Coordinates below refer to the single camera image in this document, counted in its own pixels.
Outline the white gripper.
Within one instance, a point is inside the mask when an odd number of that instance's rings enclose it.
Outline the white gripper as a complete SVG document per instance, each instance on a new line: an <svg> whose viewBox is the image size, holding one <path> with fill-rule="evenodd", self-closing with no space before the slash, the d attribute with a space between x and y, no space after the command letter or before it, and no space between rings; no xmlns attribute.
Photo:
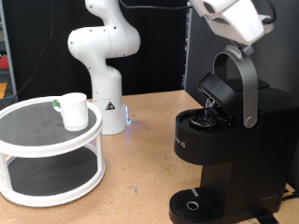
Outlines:
<svg viewBox="0 0 299 224"><path fill-rule="evenodd" d="M274 18L259 15L251 0L190 0L200 17L204 17L215 35L247 45L243 51L250 56L251 44L274 29Z"/></svg>

